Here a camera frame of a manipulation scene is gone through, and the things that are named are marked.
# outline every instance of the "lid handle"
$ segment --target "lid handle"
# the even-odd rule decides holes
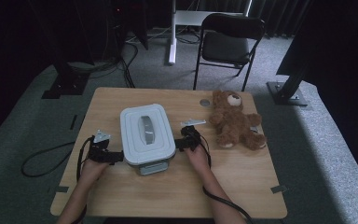
[[[146,142],[147,145],[154,143],[155,132],[152,120],[149,116],[141,116],[139,131],[141,132],[141,136],[145,137],[145,139],[142,139],[143,142]]]

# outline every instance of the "human hand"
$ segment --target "human hand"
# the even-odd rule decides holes
[[[92,184],[100,178],[106,167],[109,166],[108,162],[97,162],[92,160],[85,160],[78,184],[91,187]]]
[[[208,164],[208,156],[201,145],[198,145],[194,151],[190,148],[185,148],[184,151],[199,176],[203,177],[206,173],[211,172],[211,168]]]

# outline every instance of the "black cord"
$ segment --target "black cord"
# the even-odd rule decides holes
[[[72,150],[70,150],[63,158],[62,160],[60,160],[60,162],[58,162],[54,167],[52,167],[51,169],[49,169],[48,171],[42,173],[42,174],[37,174],[37,175],[30,175],[28,174],[27,172],[25,172],[25,165],[27,164],[27,162],[29,160],[31,160],[32,158],[40,155],[40,154],[43,154],[43,153],[47,153],[47,152],[50,152],[52,150],[55,150],[57,148],[60,148],[60,147],[66,147],[66,146],[69,146],[69,145],[72,145],[74,144],[75,142],[70,142],[70,143],[65,143],[65,144],[62,144],[62,145],[59,145],[57,147],[51,147],[51,148],[47,148],[47,149],[44,149],[44,150],[41,150],[41,151],[38,151],[34,154],[32,154],[31,156],[27,157],[25,159],[25,161],[22,163],[22,166],[21,166],[21,173],[27,177],[39,177],[39,176],[42,176],[42,175],[47,175],[47,174],[50,174],[51,172],[53,172],[55,169],[57,169],[57,167],[59,167],[70,155],[71,155],[71,152]]]
[[[80,151],[79,151],[79,157],[77,158],[77,168],[76,168],[76,180],[78,181],[80,178],[80,174],[81,174],[81,164],[84,162],[83,160],[83,153],[84,153],[84,147],[86,146],[86,144],[88,142],[91,142],[92,137],[88,138],[84,143],[83,146],[81,147]]]
[[[208,142],[206,141],[205,137],[203,137],[201,135],[202,139],[205,141],[207,147],[205,147],[205,145],[202,144],[202,142],[200,142],[200,146],[202,146],[202,148],[205,150],[205,153],[208,157],[208,164],[209,164],[209,167],[211,168],[212,166],[212,158],[211,158],[211,154],[209,153],[209,145],[208,145]],[[234,209],[236,209],[237,211],[239,211],[240,213],[242,213],[244,216],[246,216],[247,220],[251,223],[251,224],[254,224],[251,216],[249,216],[249,214],[243,210],[241,207],[239,207],[238,205],[236,205],[235,203],[231,202],[231,201],[228,201],[226,199],[223,199],[223,198],[220,198],[214,194],[212,194],[211,192],[209,192],[205,187],[202,186],[202,190],[204,192],[205,195],[207,195],[208,197],[220,202],[220,203],[224,203]]]
[[[110,74],[114,73],[116,70],[118,70],[118,67],[116,66],[115,68],[112,69],[112,71],[109,71],[108,73],[106,74],[103,74],[103,75],[100,75],[98,77],[89,77],[89,79],[98,79],[98,78],[101,78],[101,77],[107,77],[109,76]]]
[[[226,200],[226,199],[217,197],[216,195],[214,195],[214,194],[212,194],[211,192],[209,192],[205,187],[202,187],[202,190],[203,190],[204,194],[206,194],[208,197],[210,197],[210,198],[212,198],[212,199],[214,199],[214,200],[217,200],[217,201],[220,202],[220,203],[224,203],[224,204],[226,204],[226,205],[228,205],[228,206],[230,206],[230,207],[232,207],[232,208],[237,209],[237,210],[238,210],[239,212],[241,212],[244,216],[246,216],[246,218],[248,219],[248,221],[249,221],[250,223],[252,223],[252,224],[254,223],[254,222],[252,221],[252,218],[249,216],[249,214],[248,214],[245,210],[243,210],[241,207],[237,206],[235,203],[233,203],[233,202],[231,202],[231,201],[228,201],[228,200]]]
[[[185,44],[199,44],[200,43],[200,36],[198,34],[196,34],[195,32],[190,32],[189,34],[181,34],[181,35],[193,35],[197,38],[197,40],[191,41],[191,40],[176,36],[176,39],[181,43],[185,43]]]
[[[135,85],[133,84],[133,81],[131,78],[129,66],[126,64],[124,59],[121,59],[121,62],[124,65],[124,79],[126,80],[127,87],[135,88]]]
[[[125,43],[125,44],[132,46],[133,49],[135,50],[135,52],[133,53],[132,57],[130,58],[130,61],[127,63],[128,67],[130,67],[132,61],[133,61],[133,60],[136,58],[136,56],[138,55],[138,51],[139,51],[139,50],[138,50],[138,48],[137,48],[135,45],[133,45],[133,44],[131,44],[131,43]]]
[[[89,68],[81,68],[74,65],[71,65],[71,68],[77,73],[77,74],[89,74],[94,72],[102,72],[102,71],[108,71],[111,69],[114,69],[117,67],[118,59],[117,58],[111,58],[108,60],[101,60],[100,63],[103,63],[101,65],[96,65]]]

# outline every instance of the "teddy bear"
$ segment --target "teddy bear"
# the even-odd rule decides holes
[[[266,145],[264,134],[251,130],[261,124],[261,116],[244,114],[242,99],[235,91],[213,91],[213,108],[209,121],[216,128],[219,146],[234,147],[242,141],[249,149],[257,150]]]

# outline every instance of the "stand base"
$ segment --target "stand base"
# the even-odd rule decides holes
[[[298,89],[295,94],[289,99],[282,98],[279,94],[279,91],[282,89],[284,82],[268,82],[267,87],[269,89],[269,93],[272,95],[274,102],[276,105],[301,105],[307,106],[308,103],[304,99],[300,89]]]
[[[57,76],[49,91],[43,93],[42,99],[60,99],[61,95],[81,95],[86,88],[90,74],[78,75],[72,86],[63,86]]]

